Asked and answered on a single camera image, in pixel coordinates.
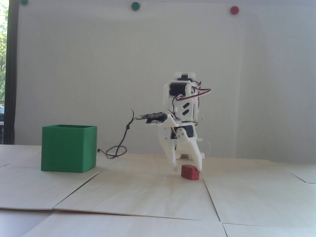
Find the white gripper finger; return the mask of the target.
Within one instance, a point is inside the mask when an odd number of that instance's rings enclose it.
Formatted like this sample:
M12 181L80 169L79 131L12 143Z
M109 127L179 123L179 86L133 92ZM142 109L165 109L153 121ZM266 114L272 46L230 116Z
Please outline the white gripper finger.
M184 128L178 128L176 131L177 136L177 151L180 154L187 154L189 159L194 161L196 168L202 170L202 158L199 147L197 145L197 134L193 128L193 136L188 137L187 131Z
M175 170L177 167L175 157L175 143L168 137L160 138L159 142L162 146L165 156L167 157L168 164Z

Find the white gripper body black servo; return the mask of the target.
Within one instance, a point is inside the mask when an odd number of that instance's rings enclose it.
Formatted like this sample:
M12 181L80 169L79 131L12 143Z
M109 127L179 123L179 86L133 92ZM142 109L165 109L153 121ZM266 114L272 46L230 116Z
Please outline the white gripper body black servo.
M159 139L175 140L177 139L176 131L180 128L184 129L189 138L195 136L193 122L185 122L172 114L163 114L159 119Z

